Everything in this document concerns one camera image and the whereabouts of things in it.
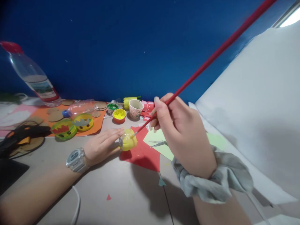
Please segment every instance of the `red paintbrush handle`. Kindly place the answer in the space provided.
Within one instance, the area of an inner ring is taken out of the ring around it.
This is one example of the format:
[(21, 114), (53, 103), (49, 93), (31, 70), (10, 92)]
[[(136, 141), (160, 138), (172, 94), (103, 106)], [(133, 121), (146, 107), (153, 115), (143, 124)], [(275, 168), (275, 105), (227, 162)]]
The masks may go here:
[[(190, 85), (210, 64), (215, 61), (235, 40), (237, 40), (241, 34), (247, 30), (268, 8), (270, 8), (276, 0), (265, 0), (258, 8), (252, 13), (251, 16), (218, 48), (211, 57), (175, 92), (175, 94), (166, 101), (166, 105), (169, 105), (188, 85)], [(156, 117), (156, 113), (150, 117), (150, 119), (138, 129), (140, 132), (150, 121)]]

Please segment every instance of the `bottle label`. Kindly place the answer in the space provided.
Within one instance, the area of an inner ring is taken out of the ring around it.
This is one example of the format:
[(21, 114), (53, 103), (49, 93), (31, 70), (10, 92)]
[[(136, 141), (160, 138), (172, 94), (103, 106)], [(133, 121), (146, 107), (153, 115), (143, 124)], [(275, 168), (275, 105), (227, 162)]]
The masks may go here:
[(43, 101), (54, 101), (59, 98), (49, 79), (42, 82), (25, 82)]

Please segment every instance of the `wristwatch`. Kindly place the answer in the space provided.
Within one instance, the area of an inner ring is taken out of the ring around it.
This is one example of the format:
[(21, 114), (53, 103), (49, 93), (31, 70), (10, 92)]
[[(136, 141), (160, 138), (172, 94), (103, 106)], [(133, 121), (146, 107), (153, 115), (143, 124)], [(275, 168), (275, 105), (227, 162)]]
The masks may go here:
[(69, 155), (66, 160), (66, 166), (74, 172), (84, 173), (89, 169), (89, 166), (84, 163), (84, 156), (84, 149), (77, 148)]

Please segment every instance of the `hand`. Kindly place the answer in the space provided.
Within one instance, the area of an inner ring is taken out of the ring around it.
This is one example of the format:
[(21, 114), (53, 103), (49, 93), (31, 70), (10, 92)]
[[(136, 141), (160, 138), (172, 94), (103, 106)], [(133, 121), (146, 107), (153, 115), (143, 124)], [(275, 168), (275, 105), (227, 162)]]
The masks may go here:
[(124, 128), (110, 129), (90, 138), (83, 147), (86, 164), (89, 167), (94, 166), (105, 160), (108, 156), (111, 156), (112, 154), (118, 152), (120, 150), (120, 147), (117, 147), (115, 149), (110, 149), (109, 147), (119, 137), (121, 137), (123, 133)]
[(190, 174), (208, 179), (217, 163), (200, 115), (179, 97), (167, 106), (165, 102), (172, 95), (154, 98), (152, 114), (157, 112), (158, 120), (152, 120), (150, 126), (162, 129), (170, 150)]

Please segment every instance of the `desk surface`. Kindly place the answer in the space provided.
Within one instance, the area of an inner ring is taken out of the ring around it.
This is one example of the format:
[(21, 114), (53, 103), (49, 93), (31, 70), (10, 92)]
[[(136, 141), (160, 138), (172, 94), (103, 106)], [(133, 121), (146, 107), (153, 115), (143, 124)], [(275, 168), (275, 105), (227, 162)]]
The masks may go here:
[[(125, 123), (115, 124), (112, 118), (104, 119), (102, 131), (110, 128), (125, 129), (138, 127), (143, 123), (126, 118)], [(70, 152), (83, 146), (90, 137), (74, 137), (66, 142), (46, 138), (45, 143), (33, 153), (16, 159), (30, 166), (5, 193), (7, 195), (34, 178), (43, 175), (56, 164), (64, 162)], [(160, 175), (166, 186), (158, 185)], [(132, 163), (121, 161), (116, 154), (90, 171), (76, 184), (81, 198), (77, 224), (199, 224), (193, 201), (186, 198), (170, 164), (170, 160), (160, 156), (160, 173)], [(260, 216), (255, 208), (245, 203), (245, 197), (238, 197), (252, 222)], [(45, 214), (38, 224), (69, 224), (77, 205), (77, 196), (70, 189)]]

